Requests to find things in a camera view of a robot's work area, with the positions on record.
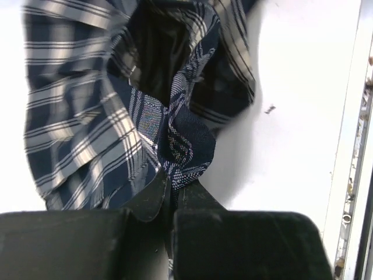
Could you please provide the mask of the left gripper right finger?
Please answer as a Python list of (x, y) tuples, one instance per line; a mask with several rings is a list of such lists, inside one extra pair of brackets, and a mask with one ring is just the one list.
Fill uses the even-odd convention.
[(229, 211), (198, 181), (175, 197), (175, 279), (332, 278), (318, 228), (309, 217)]

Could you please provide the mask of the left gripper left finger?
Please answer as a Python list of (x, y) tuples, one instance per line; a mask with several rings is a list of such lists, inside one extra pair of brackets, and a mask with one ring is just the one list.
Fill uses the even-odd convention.
[(123, 208), (1, 215), (2, 279), (167, 279), (160, 171)]

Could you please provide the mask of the navy plaid pleated skirt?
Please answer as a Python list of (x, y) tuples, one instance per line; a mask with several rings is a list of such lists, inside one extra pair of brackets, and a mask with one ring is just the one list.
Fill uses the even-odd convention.
[(172, 195), (254, 101), (254, 1), (26, 1), (24, 146), (48, 210), (119, 208), (157, 174)]

